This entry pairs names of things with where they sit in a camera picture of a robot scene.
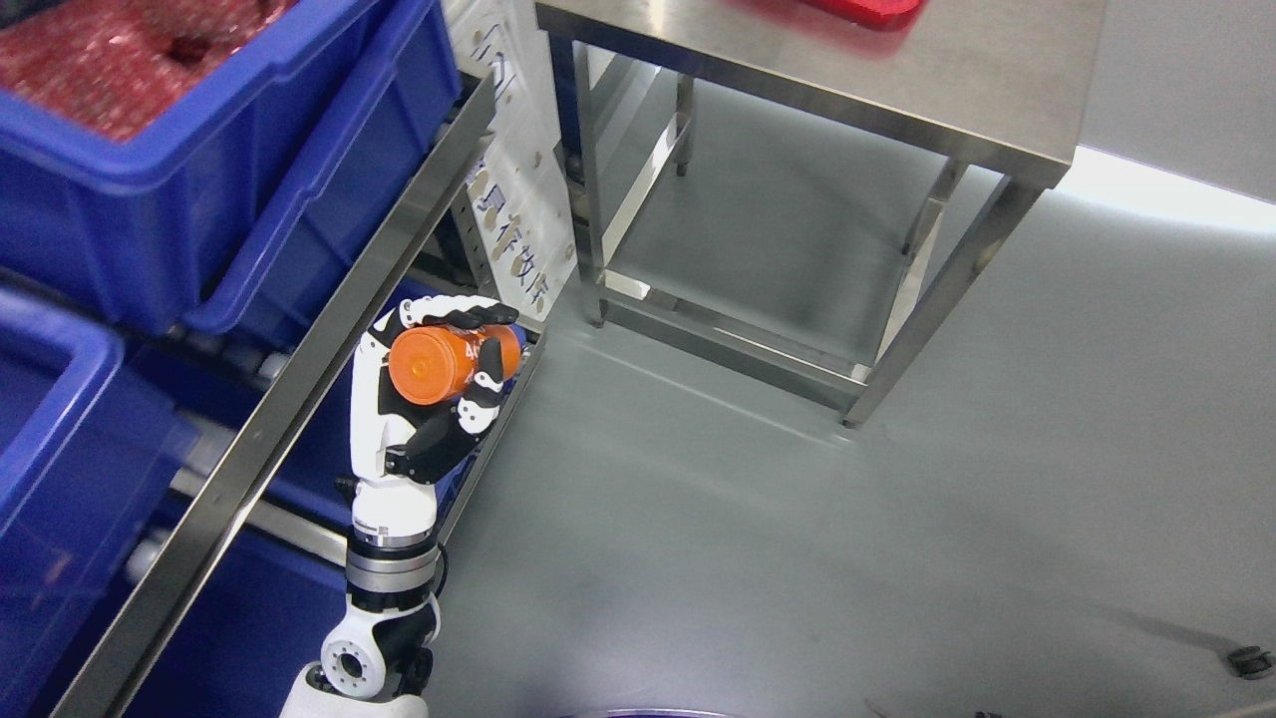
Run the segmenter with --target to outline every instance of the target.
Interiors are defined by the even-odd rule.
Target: epoxy floor
[[[860,432],[565,296],[449,547],[431,710],[1276,699],[1219,658],[1276,647],[1276,207],[1111,162],[1078,157]]]

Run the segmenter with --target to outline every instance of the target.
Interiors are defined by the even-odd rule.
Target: steel table leg
[[[887,393],[912,365],[921,347],[993,259],[1005,237],[1014,231],[1014,226],[1028,213],[1041,191],[1037,186],[1009,176],[1002,179],[939,269],[916,309],[900,326],[900,333],[869,375],[868,389],[842,420],[843,425],[851,429],[860,427],[882,404]]]
[[[554,62],[554,82],[563,89],[575,88],[575,117],[570,112],[559,112],[563,136],[581,138],[581,173],[584,194],[588,199],[590,216],[575,226],[575,263],[581,274],[581,296],[584,301],[584,316],[591,324],[604,323],[604,300],[601,293],[602,269],[606,259],[602,253],[602,208],[598,196],[597,165],[597,117],[590,97],[590,56],[588,46],[570,40],[550,36],[550,42],[559,45],[550,57]]]
[[[686,163],[692,161],[692,120],[695,116],[695,78],[692,75],[678,75],[678,106],[675,110],[678,135],[680,138],[678,149],[674,152],[678,176],[686,176]]]
[[[886,330],[882,332],[882,341],[878,343],[878,361],[880,361],[882,355],[886,353],[891,342],[894,341],[896,334],[900,333],[900,326],[903,325],[905,319],[917,306],[917,298],[921,296],[921,279],[925,277],[926,267],[930,264],[930,250],[934,246],[939,222],[943,218],[944,209],[948,207],[948,199],[952,198],[953,190],[957,189],[957,182],[961,181],[968,166],[966,162],[949,157],[944,162],[943,168],[939,170],[939,176],[935,177],[935,182],[930,186],[930,193],[926,195],[926,200],[923,201],[921,209],[917,210],[917,216],[912,218],[912,226],[909,227],[903,247],[900,250],[909,256],[909,269],[905,272],[903,278],[900,279],[900,286],[894,291],[891,315],[887,318]]]

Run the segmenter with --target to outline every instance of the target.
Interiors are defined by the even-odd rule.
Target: grey floor
[[[1092,114],[1118,98],[1105,62],[1132,46],[1114,42]],[[1185,171],[1192,152],[1146,161]],[[1263,156],[1199,176],[1262,194]],[[946,226],[991,180],[968,177]],[[1276,699],[1276,678],[1219,659],[1276,647],[1276,208],[1138,195],[1152,184],[1049,193],[859,432],[593,329],[565,296],[449,546],[431,712],[1203,717]]]
[[[690,171],[661,177],[611,265],[872,366],[943,157],[706,83],[695,99]]]

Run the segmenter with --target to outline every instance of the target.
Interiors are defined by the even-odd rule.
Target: robotic arm
[[[427,715],[421,692],[434,659],[426,645],[440,624],[434,485],[486,436],[513,372],[498,338],[470,332],[517,318],[516,309],[482,296],[427,296],[404,300],[360,339],[350,407],[357,482],[338,483],[352,515],[346,616],[324,639],[320,661],[293,681],[285,718]],[[404,332],[440,324],[475,339],[467,356],[473,372],[456,400],[419,404],[396,388],[390,353]]]

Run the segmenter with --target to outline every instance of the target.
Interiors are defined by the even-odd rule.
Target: cable
[[[448,560],[448,550],[444,548],[441,543],[439,545],[439,564],[441,568],[439,569],[439,585],[434,587],[435,597],[443,596],[443,587],[448,583],[448,565],[450,564]]]

